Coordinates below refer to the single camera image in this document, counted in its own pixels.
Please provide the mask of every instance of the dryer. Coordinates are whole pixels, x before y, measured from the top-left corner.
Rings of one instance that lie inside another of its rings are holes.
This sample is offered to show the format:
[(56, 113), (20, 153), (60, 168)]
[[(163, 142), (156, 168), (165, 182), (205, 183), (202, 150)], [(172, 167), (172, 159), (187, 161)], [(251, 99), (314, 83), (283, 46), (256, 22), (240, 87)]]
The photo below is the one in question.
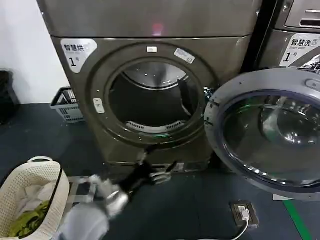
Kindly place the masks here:
[(38, 0), (105, 160), (205, 168), (204, 110), (242, 66), (261, 0)]
[[(179, 161), (186, 171), (215, 151), (259, 188), (320, 200), (320, 75), (275, 68), (236, 76), (259, 1), (39, 3), (106, 161), (134, 164), (159, 145), (154, 166)], [(288, 43), (296, 33), (283, 34)], [(274, 52), (276, 67), (285, 50)]]

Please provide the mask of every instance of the green clothing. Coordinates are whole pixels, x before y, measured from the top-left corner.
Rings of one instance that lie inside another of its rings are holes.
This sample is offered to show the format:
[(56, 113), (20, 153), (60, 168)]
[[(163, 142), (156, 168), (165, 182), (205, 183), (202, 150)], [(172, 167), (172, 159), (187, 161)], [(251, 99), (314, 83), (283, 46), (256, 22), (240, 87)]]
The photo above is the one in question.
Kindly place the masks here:
[(27, 237), (35, 232), (45, 219), (49, 202), (44, 201), (34, 211), (24, 212), (12, 225), (8, 237)]

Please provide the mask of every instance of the white cable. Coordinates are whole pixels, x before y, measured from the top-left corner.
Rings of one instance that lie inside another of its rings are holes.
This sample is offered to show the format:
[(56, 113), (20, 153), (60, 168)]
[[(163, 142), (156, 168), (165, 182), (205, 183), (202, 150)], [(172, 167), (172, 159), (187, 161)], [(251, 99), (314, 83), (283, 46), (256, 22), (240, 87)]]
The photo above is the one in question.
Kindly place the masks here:
[[(234, 238), (230, 239), (230, 240), (237, 240), (239, 239), (248, 229), (249, 226), (249, 221), (245, 221), (245, 228)], [(212, 238), (204, 238), (204, 239), (199, 239), (199, 240), (220, 240), (220, 239), (212, 239)]]
[[(237, 240), (237, 239), (239, 239), (239, 238), (246, 232), (246, 230), (247, 230), (248, 227), (249, 227), (249, 219), (250, 219), (249, 210), (246, 209), (245, 207), (244, 207), (244, 209), (241, 209), (241, 208), (239, 207), (239, 210), (240, 210), (242, 219), (245, 221), (245, 227), (244, 227), (244, 229), (243, 229), (237, 236), (235, 236), (234, 238), (232, 238), (232, 239), (230, 239), (230, 240)], [(198, 239), (198, 240), (221, 240), (221, 239), (203, 238), (203, 239)]]

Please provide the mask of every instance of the dark gray floor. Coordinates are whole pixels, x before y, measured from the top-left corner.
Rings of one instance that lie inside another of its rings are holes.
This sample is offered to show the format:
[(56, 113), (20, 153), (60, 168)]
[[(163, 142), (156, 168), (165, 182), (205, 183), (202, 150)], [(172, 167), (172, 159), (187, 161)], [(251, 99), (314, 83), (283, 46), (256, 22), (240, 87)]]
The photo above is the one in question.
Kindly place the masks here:
[[(0, 177), (38, 155), (60, 162), (68, 176), (104, 174), (107, 165), (87, 125), (66, 124), (47, 104), (23, 105), (0, 126)], [(146, 186), (113, 223), (108, 240), (230, 239), (238, 229), (230, 202), (253, 203), (259, 226), (243, 240), (301, 239), (280, 201), (233, 174), (217, 171), (175, 175), (160, 186)], [(320, 238), (320, 203), (294, 202), (312, 239)]]

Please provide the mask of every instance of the front-loading washing machine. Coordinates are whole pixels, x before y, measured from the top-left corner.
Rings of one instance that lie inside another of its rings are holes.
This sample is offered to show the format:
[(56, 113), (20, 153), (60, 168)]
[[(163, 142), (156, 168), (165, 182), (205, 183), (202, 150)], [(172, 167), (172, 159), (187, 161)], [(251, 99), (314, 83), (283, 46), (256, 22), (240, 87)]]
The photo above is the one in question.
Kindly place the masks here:
[(205, 167), (204, 110), (242, 66), (261, 0), (38, 0), (109, 163)]
[(319, 70), (320, 1), (278, 1), (256, 65)]

